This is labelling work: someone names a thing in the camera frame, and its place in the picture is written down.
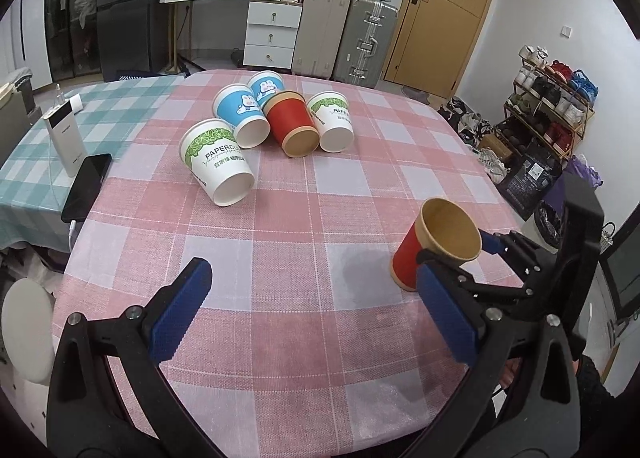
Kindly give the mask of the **silver suitcase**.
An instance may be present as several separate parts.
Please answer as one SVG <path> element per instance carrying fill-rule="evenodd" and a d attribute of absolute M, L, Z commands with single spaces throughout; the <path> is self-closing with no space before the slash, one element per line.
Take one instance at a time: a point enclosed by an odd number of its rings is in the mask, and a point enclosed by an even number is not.
<path fill-rule="evenodd" d="M 374 88 L 378 84 L 398 10 L 380 0 L 352 0 L 338 49 L 333 79 Z"/>

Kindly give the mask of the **blue white paper cup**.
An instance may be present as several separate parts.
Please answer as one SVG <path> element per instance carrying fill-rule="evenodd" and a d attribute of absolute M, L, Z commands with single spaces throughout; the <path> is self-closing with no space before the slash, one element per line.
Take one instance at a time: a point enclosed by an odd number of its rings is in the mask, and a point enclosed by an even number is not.
<path fill-rule="evenodd" d="M 264 70 L 254 74 L 247 85 L 259 106 L 264 108 L 270 98 L 285 90 L 283 79 L 274 71 Z"/>

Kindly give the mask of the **black smartphone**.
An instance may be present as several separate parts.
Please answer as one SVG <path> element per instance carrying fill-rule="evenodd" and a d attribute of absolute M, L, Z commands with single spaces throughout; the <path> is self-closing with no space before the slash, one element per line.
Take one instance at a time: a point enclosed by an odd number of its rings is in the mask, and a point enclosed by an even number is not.
<path fill-rule="evenodd" d="M 99 196 L 112 161 L 111 154 L 101 154 L 88 156 L 81 163 L 62 209 L 63 223 L 85 222 Z"/>

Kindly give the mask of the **black refrigerator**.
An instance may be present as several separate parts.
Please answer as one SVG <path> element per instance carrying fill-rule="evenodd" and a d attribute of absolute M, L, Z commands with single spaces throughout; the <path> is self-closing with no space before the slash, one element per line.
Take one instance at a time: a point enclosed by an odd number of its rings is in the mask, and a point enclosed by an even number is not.
<path fill-rule="evenodd" d="M 104 80 L 157 72 L 169 59 L 169 6 L 160 0 L 96 0 L 96 33 Z"/>

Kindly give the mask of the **red paper cup lying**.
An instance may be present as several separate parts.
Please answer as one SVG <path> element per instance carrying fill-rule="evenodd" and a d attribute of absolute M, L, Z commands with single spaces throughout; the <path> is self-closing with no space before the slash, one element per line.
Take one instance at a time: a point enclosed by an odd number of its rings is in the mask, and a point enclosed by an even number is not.
<path fill-rule="evenodd" d="M 306 157 L 318 148 L 320 133 L 299 93 L 282 91 L 272 96 L 265 103 L 264 114 L 271 134 L 288 157 Z"/>

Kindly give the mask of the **beige suitcase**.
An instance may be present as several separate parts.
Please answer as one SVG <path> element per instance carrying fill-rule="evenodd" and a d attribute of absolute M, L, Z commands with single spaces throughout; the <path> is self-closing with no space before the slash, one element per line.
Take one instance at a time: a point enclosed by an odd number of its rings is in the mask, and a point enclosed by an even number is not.
<path fill-rule="evenodd" d="M 292 73 L 329 79 L 352 0 L 303 0 Z"/>

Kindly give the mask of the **black glass cabinet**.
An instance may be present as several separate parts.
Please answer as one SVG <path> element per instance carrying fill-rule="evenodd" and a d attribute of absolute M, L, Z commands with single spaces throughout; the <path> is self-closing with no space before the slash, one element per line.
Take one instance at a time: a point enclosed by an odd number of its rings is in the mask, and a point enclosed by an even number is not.
<path fill-rule="evenodd" d="M 44 0 L 44 26 L 53 81 L 101 71 L 96 0 Z"/>

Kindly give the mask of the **wooden door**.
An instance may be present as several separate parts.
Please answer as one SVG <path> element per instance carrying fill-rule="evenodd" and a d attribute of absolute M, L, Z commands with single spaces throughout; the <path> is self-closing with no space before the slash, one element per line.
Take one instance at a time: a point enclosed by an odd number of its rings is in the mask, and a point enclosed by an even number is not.
<path fill-rule="evenodd" d="M 402 0 L 385 80 L 427 94 L 454 95 L 491 0 Z"/>

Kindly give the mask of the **shoe rack with shoes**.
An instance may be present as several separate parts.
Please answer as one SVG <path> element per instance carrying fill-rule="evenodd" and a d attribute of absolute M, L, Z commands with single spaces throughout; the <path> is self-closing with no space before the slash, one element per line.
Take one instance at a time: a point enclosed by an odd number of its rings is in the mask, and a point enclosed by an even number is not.
<path fill-rule="evenodd" d="M 582 70 L 550 58 L 540 46 L 523 46 L 518 58 L 496 137 L 515 155 L 538 146 L 566 163 L 585 138 L 599 89 Z"/>

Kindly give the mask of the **red kraft paper cup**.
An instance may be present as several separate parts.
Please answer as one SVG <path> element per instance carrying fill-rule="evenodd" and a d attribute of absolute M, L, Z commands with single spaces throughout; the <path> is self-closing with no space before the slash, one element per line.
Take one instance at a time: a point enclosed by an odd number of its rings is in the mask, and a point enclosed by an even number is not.
<path fill-rule="evenodd" d="M 454 202 L 444 198 L 427 199 L 390 260 L 390 274 L 401 289 L 416 292 L 416 257 L 421 250 L 431 251 L 460 266 L 480 255 L 480 230 Z"/>

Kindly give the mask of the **teal checkered tablecloth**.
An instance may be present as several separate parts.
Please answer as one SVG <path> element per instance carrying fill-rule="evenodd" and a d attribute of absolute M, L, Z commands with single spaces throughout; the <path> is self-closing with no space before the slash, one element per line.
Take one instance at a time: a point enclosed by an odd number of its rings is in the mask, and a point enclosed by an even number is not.
<path fill-rule="evenodd" d="M 1 247 L 69 252 L 63 206 L 85 158 L 120 158 L 182 82 L 160 76 L 90 84 L 59 95 L 1 167 Z"/>

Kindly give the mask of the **pink checkered tablecloth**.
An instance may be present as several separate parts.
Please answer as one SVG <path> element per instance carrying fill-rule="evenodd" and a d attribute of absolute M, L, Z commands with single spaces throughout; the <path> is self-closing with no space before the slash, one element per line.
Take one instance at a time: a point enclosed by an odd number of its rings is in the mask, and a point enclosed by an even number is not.
<path fill-rule="evenodd" d="M 231 457 L 329 457 L 424 428 L 464 375 L 390 258 L 425 200 L 461 206 L 488 232 L 518 228 L 483 167 L 431 107 L 335 85 L 355 139 L 292 159 L 246 152 L 255 185 L 217 207 L 179 143 L 245 72 L 184 80 L 116 161 L 79 233 L 52 330 L 70 314 L 145 304 L 190 259 L 214 281 L 163 373 Z"/>

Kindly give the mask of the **black shopping bag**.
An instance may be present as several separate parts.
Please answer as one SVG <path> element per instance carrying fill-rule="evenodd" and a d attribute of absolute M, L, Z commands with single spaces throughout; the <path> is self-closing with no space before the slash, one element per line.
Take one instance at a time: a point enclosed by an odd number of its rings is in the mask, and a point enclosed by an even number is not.
<path fill-rule="evenodd" d="M 525 155 L 497 186 L 499 194 L 522 219 L 527 220 L 561 174 L 554 160 Z"/>

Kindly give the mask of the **white green paper cup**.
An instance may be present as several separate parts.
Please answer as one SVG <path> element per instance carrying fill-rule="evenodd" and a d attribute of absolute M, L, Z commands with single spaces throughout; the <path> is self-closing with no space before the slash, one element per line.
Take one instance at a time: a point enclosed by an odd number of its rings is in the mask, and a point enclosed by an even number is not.
<path fill-rule="evenodd" d="M 355 138 L 347 98 L 324 91 L 307 100 L 307 108 L 319 134 L 320 148 L 330 154 L 344 152 Z"/>

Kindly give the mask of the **white round stool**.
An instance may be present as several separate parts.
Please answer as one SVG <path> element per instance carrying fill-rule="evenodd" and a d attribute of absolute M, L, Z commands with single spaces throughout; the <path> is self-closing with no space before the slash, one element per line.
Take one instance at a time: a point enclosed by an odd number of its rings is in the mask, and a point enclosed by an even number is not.
<path fill-rule="evenodd" d="M 23 379 L 43 386 L 55 359 L 52 315 L 52 296 L 28 278 L 14 282 L 2 302 L 1 334 L 9 361 Z"/>

